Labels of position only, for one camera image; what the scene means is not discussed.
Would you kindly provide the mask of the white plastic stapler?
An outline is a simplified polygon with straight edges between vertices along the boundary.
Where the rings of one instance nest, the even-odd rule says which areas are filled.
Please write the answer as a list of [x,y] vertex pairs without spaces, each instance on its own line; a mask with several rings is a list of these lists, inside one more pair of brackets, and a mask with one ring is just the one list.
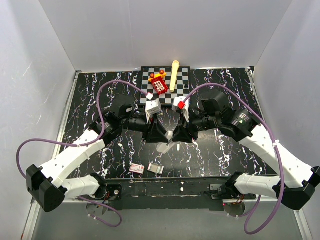
[[161,154],[166,154],[170,149],[172,149],[175,145],[176,142],[172,141],[173,138],[173,132],[172,131],[167,131],[165,134],[165,137],[168,139],[168,143],[159,143],[156,147],[156,150],[161,153]]

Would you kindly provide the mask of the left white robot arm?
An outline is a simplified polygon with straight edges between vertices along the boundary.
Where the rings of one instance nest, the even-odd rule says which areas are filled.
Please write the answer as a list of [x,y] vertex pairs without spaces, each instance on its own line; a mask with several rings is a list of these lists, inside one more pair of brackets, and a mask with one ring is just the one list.
[[121,136],[123,130],[141,132],[146,143],[168,143],[167,131],[157,119],[162,110],[160,101],[148,100],[138,117],[134,117],[134,102],[129,95],[115,99],[111,107],[103,111],[103,119],[96,119],[75,142],[75,147],[66,148],[40,167],[31,165],[26,170],[27,190],[46,213],[55,210],[65,199],[105,198],[108,183],[97,173],[81,178],[69,178],[69,175]]

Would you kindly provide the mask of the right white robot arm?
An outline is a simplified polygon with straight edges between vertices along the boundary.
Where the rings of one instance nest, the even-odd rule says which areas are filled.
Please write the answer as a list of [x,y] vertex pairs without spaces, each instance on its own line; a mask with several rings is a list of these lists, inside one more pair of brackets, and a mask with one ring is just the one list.
[[172,109],[180,113],[173,142],[192,143],[198,133],[218,129],[250,149],[276,173],[276,176],[248,175],[235,172],[222,186],[209,193],[215,197],[237,199],[241,195],[262,195],[280,199],[292,210],[300,210],[313,196],[320,183],[320,168],[312,167],[273,143],[261,121],[247,109],[234,110],[223,92],[213,90],[200,95],[203,108],[189,106],[189,101],[175,97]]

